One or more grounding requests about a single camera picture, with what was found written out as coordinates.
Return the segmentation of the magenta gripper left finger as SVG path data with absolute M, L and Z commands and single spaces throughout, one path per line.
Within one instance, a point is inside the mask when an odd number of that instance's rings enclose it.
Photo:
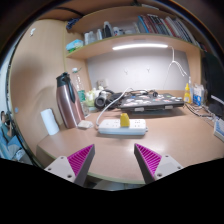
M 83 186 L 94 155 L 95 145 L 91 144 L 68 157 L 59 156 L 45 170 L 76 185 Z

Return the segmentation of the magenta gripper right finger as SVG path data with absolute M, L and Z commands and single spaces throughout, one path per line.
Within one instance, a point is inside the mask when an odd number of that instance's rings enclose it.
M 183 168 L 170 155 L 160 155 L 140 144 L 134 145 L 134 155 L 146 184 L 159 180 Z

